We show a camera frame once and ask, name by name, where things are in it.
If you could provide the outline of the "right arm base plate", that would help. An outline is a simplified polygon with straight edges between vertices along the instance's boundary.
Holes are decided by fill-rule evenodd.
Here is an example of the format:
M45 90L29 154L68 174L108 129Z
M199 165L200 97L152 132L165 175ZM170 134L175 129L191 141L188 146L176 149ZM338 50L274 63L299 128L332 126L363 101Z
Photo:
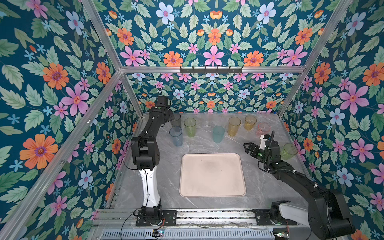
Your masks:
M297 226L298 223L282 218L276 211L271 209L252 209L258 226Z

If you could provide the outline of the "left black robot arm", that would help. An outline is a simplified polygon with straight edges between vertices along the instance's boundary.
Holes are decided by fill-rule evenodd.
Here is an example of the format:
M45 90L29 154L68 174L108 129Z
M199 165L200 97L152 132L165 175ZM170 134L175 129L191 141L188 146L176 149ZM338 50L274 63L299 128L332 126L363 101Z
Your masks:
M147 209L160 208L161 199L157 187L157 166L160 163L160 150L157 135L165 123L174 118L170 100L159 96L155 106L149 110L149 119L138 137L133 138L132 158L142 179L144 200Z

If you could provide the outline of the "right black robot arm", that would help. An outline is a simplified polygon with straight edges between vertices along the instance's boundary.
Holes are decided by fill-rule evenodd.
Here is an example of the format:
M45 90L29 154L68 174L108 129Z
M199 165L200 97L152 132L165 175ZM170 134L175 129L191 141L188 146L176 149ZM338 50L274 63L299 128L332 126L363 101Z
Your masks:
M245 152L259 160L264 170L277 180L290 186L308 203L308 215L304 223L320 240L351 235L356 231L344 195L329 190L298 172L281 159L280 146L272 139L262 140L263 145L244 143Z

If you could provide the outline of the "grey smoky tumbler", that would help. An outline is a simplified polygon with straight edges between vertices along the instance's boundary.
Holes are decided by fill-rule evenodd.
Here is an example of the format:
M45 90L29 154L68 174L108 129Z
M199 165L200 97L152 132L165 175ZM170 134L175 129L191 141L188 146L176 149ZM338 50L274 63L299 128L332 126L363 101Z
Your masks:
M173 119L171 120L172 127L181 127L181 114L180 113L173 113Z

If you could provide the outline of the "beige plastic tray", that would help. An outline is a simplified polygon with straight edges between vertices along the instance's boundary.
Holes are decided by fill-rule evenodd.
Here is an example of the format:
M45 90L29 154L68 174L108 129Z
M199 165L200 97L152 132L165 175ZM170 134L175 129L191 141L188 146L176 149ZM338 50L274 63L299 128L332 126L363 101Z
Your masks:
M180 195L185 198L242 197L246 194L238 154L186 154L182 158Z

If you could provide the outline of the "light blue tumbler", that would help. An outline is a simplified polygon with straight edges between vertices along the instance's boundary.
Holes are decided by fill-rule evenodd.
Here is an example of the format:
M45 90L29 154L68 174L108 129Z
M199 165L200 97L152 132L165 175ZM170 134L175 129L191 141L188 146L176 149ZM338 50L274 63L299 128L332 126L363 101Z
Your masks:
M183 130L181 127L172 127L169 131L169 134L176 147L183 145Z

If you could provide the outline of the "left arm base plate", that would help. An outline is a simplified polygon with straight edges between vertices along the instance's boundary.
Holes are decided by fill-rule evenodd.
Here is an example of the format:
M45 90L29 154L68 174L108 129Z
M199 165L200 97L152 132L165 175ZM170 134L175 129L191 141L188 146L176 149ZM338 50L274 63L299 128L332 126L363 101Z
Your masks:
M176 225L177 214L178 212L176 210L153 211L153 209L150 209L149 212L139 213L136 220L136 227L174 227Z

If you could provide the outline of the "tall green faceted tumbler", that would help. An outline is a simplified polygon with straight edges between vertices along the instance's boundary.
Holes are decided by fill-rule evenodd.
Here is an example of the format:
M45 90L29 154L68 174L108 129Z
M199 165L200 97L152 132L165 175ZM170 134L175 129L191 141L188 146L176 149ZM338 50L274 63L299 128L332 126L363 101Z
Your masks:
M184 126L187 136L193 138L197 131L197 120L194 118L187 118L184 120Z

